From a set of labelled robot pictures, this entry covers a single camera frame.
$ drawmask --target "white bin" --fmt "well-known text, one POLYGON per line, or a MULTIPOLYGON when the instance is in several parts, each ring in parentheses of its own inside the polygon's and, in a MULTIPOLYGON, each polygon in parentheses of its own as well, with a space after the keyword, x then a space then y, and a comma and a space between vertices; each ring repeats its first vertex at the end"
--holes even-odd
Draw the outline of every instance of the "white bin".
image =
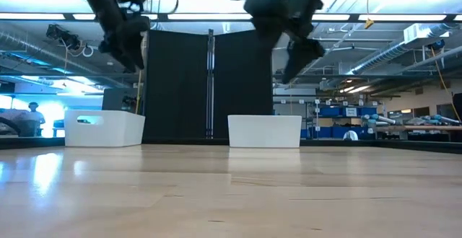
POLYGON ((144 116, 124 111, 67 110, 66 146, 124 147, 141 144, 144 116), (90 123, 79 123, 87 120, 90 123))
POLYGON ((233 148, 299 148, 301 116, 228 115, 233 148))

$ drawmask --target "wooden floor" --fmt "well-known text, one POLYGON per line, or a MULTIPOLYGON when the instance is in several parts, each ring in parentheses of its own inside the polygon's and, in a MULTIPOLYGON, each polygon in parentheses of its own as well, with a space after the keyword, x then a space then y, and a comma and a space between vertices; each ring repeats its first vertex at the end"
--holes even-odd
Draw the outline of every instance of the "wooden floor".
POLYGON ((377 148, 0 151, 0 237, 462 237, 462 156, 377 148))

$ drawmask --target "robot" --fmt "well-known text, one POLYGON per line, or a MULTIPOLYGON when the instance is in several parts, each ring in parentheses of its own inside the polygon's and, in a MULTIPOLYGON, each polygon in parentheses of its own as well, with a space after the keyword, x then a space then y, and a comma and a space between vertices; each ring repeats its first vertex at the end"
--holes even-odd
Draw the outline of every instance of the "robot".
MULTIPOLYGON (((87 1, 105 33, 100 52, 111 54, 127 72, 143 69, 140 33, 150 28, 149 18, 141 15, 146 0, 87 1), (118 3, 130 5, 119 7, 118 3)), ((252 16, 251 22, 263 47, 272 49, 283 32, 290 36, 283 84, 289 83, 307 64, 324 55, 321 44, 308 39, 313 31, 313 14, 322 6, 321 0, 245 0, 244 10, 252 16)))

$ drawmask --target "sign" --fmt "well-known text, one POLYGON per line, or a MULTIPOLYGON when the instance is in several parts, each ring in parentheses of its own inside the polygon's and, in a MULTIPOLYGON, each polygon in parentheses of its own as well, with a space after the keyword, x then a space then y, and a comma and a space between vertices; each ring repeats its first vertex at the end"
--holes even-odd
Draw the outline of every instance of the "sign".
POLYGON ((346 112, 347 117, 357 117, 358 116, 358 110, 353 107, 345 108, 345 112, 346 112))

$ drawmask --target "black backdrop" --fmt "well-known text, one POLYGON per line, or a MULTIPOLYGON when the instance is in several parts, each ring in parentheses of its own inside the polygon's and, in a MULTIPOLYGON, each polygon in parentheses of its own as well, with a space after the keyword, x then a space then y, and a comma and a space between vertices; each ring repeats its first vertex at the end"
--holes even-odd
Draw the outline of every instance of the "black backdrop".
POLYGON ((255 31, 215 37, 214 138, 228 138, 228 115, 272 115, 271 49, 255 31))
MULTIPOLYGON (((144 143, 206 138, 208 39, 150 32, 144 143)), ((254 31, 215 36, 214 49, 213 137, 228 139, 228 115, 272 114, 271 50, 254 31)))
POLYGON ((144 141, 205 138, 207 39, 207 35, 149 33, 144 141))

